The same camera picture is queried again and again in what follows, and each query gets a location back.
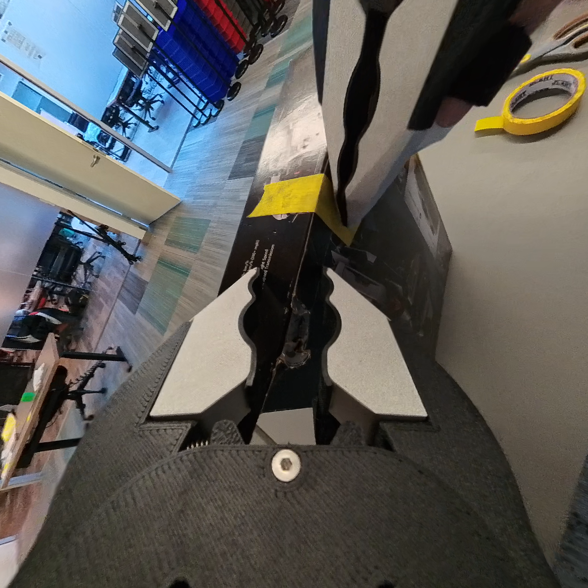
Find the black lego box silver car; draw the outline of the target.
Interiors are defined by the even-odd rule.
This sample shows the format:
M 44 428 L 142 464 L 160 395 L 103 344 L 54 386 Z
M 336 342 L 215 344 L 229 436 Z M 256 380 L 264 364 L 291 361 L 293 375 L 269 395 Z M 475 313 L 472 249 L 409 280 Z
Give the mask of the black lego box silver car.
M 419 341 L 434 357 L 452 254 L 416 156 L 364 218 L 350 246 L 312 213 L 248 217 L 267 184 L 321 173 L 330 180 L 313 49 L 283 64 L 289 67 L 219 291 L 259 270 L 245 326 L 258 361 L 249 395 L 261 414 L 316 406 L 324 386 L 323 345 L 334 328 L 324 268 L 387 316 L 401 349 L 405 341 Z

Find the person's right hand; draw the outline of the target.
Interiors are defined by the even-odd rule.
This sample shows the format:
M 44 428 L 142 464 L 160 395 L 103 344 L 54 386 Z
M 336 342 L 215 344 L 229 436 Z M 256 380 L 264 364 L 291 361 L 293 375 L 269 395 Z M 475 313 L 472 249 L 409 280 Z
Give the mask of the person's right hand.
M 440 104 L 435 124 L 441 128 L 450 128 L 459 123 L 473 105 L 461 99 L 446 97 Z

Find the wooden desk with black legs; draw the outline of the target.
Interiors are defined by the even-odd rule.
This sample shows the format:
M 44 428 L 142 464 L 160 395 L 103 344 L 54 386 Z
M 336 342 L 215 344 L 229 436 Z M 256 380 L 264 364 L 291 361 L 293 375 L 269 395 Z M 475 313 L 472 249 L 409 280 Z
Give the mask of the wooden desk with black legs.
M 64 401 L 74 402 L 78 411 L 84 413 L 84 395 L 106 393 L 106 389 L 85 389 L 85 385 L 93 377 L 92 374 L 82 376 L 81 383 L 75 384 L 74 389 L 70 390 L 67 377 L 57 373 L 62 368 L 62 359 L 92 360 L 92 374 L 97 369 L 104 368 L 107 362 L 123 363 L 127 365 L 128 371 L 132 370 L 132 365 L 120 347 L 107 353 L 61 352 L 57 337 L 49 334 L 34 364 L 32 379 L 28 382 L 18 406 L 13 410 L 13 419 L 7 419 L 2 430 L 2 492 L 26 486 L 41 477 L 38 473 L 30 474 L 31 481 L 28 481 L 25 474 L 15 475 L 19 470 L 27 469 L 37 453 L 70 449 L 79 445 L 80 437 L 42 441 L 48 424 L 57 415 Z

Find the black tripod stand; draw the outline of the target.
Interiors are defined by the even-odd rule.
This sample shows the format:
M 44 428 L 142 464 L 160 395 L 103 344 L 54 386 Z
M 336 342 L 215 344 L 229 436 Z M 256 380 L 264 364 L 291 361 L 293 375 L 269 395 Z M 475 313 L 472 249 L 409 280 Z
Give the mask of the black tripod stand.
M 81 217 L 76 216 L 70 210 L 67 210 L 65 213 L 59 213 L 56 220 L 56 226 L 60 229 L 67 229 L 78 235 L 88 237 L 112 247 L 119 252 L 131 266 L 142 261 L 141 256 L 132 254 L 126 249 L 126 242 L 114 238 L 111 235 L 109 227 L 105 224 L 92 224 L 83 220 Z

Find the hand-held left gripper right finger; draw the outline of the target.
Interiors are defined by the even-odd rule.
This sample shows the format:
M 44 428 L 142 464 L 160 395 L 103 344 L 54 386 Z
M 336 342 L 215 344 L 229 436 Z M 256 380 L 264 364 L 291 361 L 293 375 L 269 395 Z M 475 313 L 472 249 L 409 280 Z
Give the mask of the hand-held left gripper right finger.
M 332 269 L 326 297 L 336 315 L 325 350 L 329 412 L 336 420 L 426 420 L 428 413 L 390 322 Z

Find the yellow tape roll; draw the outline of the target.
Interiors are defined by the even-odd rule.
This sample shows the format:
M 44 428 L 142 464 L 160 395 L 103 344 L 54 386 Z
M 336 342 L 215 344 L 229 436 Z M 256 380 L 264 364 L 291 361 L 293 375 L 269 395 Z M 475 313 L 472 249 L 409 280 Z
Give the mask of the yellow tape roll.
M 520 118 L 517 110 L 526 100 L 539 98 L 541 92 L 556 91 L 567 100 L 548 114 L 535 118 Z M 551 130 L 567 121 L 577 111 L 586 91 L 584 73 L 573 68 L 558 68 L 536 75 L 518 85 L 505 99 L 499 116 L 476 121 L 474 132 L 504 132 L 513 136 L 531 136 Z

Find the red bin cart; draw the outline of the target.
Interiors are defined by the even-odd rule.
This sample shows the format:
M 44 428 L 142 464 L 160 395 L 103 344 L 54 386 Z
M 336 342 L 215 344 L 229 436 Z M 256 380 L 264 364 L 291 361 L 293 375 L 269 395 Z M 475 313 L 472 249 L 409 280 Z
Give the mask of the red bin cart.
M 285 1 L 192 1 L 236 54 L 263 50 L 260 38 L 273 38 L 288 23 Z

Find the yellow tape strip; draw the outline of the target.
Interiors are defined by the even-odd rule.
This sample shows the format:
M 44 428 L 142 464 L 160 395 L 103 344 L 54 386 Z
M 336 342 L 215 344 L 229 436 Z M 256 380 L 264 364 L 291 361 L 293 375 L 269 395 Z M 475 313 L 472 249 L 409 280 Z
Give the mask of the yellow tape strip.
M 342 224 L 332 182 L 323 173 L 265 185 L 260 202 L 248 217 L 303 213 L 319 216 L 346 246 L 352 244 L 356 229 Z

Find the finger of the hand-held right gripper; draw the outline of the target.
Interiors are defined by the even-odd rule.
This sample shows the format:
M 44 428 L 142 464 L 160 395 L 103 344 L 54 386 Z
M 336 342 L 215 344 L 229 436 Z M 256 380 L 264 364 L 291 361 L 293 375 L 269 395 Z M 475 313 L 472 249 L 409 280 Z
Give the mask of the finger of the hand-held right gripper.
M 383 9 L 378 1 L 314 1 L 313 43 L 318 99 L 336 206 L 363 217 L 370 196 L 354 193 L 359 142 L 373 120 L 380 91 Z
M 340 2 L 340 212 L 350 229 L 411 156 L 452 129 L 409 121 L 457 3 Z

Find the white cabinet with key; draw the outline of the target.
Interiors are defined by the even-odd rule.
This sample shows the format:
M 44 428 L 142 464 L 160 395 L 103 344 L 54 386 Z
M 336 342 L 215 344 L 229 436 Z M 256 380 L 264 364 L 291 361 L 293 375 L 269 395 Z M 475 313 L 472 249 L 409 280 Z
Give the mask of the white cabinet with key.
M 1 160 L 144 226 L 180 204 L 179 197 L 3 93 Z

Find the red black gaming chair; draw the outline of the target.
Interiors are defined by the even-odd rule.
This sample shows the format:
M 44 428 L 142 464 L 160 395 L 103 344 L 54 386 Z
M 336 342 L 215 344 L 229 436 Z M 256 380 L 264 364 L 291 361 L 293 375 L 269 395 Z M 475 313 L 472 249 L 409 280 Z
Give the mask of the red black gaming chair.
M 59 335 L 78 327 L 81 319 L 55 307 L 42 307 L 33 312 L 17 314 L 1 347 L 12 350 L 40 350 L 49 334 Z

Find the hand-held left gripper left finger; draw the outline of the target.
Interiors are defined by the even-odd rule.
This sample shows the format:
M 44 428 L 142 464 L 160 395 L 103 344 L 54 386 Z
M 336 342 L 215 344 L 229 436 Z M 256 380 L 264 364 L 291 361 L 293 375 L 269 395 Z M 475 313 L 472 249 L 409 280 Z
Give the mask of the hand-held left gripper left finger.
M 244 317 L 255 300 L 258 276 L 258 268 L 249 270 L 190 320 L 152 405 L 152 419 L 240 422 L 250 412 L 246 387 L 254 379 L 256 351 Z

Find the row of grey metal frames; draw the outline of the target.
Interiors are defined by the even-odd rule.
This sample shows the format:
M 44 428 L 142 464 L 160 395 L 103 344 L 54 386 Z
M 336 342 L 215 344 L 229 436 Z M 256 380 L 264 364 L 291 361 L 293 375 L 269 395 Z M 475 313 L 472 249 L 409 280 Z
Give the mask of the row of grey metal frames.
M 168 32 L 178 13 L 177 1 L 125 1 L 115 15 L 118 31 L 113 56 L 137 78 L 156 63 L 158 37 Z

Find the black office chair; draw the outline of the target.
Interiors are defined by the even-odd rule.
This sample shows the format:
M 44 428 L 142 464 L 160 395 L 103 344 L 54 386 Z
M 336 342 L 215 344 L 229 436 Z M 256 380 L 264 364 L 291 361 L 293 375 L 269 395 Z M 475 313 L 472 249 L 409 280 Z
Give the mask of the black office chair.
M 126 355 L 122 351 L 120 346 L 108 347 L 104 352 L 78 352 L 78 351 L 67 351 L 62 355 L 64 359 L 71 360 L 87 360 L 91 362 L 91 365 L 85 370 L 80 376 L 71 382 L 65 382 L 58 387 L 58 399 L 60 406 L 64 401 L 72 401 L 75 404 L 82 420 L 89 422 L 93 420 L 93 415 L 86 413 L 86 404 L 84 402 L 84 396 L 90 394 L 104 395 L 107 393 L 107 388 L 103 387 L 99 390 L 88 390 L 86 389 L 87 384 L 95 377 L 96 372 L 99 369 L 105 369 L 107 363 L 123 363 L 127 365 L 128 371 L 133 369 L 132 364 L 127 359 Z

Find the black grey scissors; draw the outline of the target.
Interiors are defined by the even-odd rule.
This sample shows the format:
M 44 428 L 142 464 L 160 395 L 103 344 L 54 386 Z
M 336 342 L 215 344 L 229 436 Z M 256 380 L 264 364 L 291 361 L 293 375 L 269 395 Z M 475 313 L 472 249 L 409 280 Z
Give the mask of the black grey scissors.
M 545 43 L 526 54 L 511 77 L 528 72 L 542 63 L 584 61 L 587 59 L 587 14 L 568 22 Z

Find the blue bin cart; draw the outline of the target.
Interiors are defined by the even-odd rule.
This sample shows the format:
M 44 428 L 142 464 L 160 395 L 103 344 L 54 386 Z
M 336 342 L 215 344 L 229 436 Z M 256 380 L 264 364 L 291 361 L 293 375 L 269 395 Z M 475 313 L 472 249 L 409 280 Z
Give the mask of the blue bin cart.
M 177 1 L 167 30 L 159 28 L 156 48 L 214 109 L 222 110 L 240 64 L 223 36 L 193 1 Z

